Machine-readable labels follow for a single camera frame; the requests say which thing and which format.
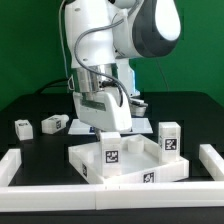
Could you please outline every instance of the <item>green wall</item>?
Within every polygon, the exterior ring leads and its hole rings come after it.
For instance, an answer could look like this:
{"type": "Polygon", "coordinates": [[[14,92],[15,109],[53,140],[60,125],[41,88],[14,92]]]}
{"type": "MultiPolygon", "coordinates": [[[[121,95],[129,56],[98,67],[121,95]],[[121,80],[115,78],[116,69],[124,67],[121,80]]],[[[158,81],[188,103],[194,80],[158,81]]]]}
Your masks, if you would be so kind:
{"type": "MultiPolygon", "coordinates": [[[[64,78],[58,34],[62,0],[0,1],[0,109],[64,78]]],[[[181,39],[159,63],[170,91],[202,91],[224,105],[224,1],[176,0],[181,39]]],[[[135,59],[137,88],[166,91],[155,59],[135,59]]]]}

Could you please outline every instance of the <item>black tabletop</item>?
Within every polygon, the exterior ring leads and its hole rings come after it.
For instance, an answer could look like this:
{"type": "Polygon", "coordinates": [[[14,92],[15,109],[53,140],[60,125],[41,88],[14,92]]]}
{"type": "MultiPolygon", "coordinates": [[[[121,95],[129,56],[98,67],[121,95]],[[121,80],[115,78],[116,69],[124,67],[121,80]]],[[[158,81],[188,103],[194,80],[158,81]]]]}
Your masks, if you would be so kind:
{"type": "MultiPolygon", "coordinates": [[[[212,144],[224,153],[224,108],[208,95],[198,92],[144,93],[149,104],[153,134],[158,141],[158,123],[176,121],[181,126],[181,155],[190,161],[190,177],[184,181],[211,180],[199,161],[199,145],[212,144]]],[[[19,97],[0,112],[0,159],[9,148],[20,148],[22,165],[10,186],[87,184],[68,162],[68,147],[95,142],[95,136],[72,136],[68,130],[77,118],[72,94],[32,94],[19,97]],[[67,128],[54,135],[41,133],[41,121],[55,114],[67,114],[67,128]],[[19,141],[14,122],[27,119],[33,126],[34,139],[19,141]]],[[[2,223],[197,223],[224,220],[224,208],[163,208],[105,211],[63,211],[1,213],[2,223]]]]}

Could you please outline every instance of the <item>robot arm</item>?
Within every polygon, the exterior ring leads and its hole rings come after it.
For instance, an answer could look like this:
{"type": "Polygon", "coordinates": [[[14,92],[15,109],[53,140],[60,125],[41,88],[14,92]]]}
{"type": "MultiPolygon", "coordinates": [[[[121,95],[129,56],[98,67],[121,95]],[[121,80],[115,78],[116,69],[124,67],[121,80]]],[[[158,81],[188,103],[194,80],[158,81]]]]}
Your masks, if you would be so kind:
{"type": "Polygon", "coordinates": [[[130,130],[129,104],[136,102],[119,79],[133,75],[129,58],[164,56],[175,47],[180,22],[173,0],[70,0],[65,25],[79,119],[104,131],[130,130]]]}

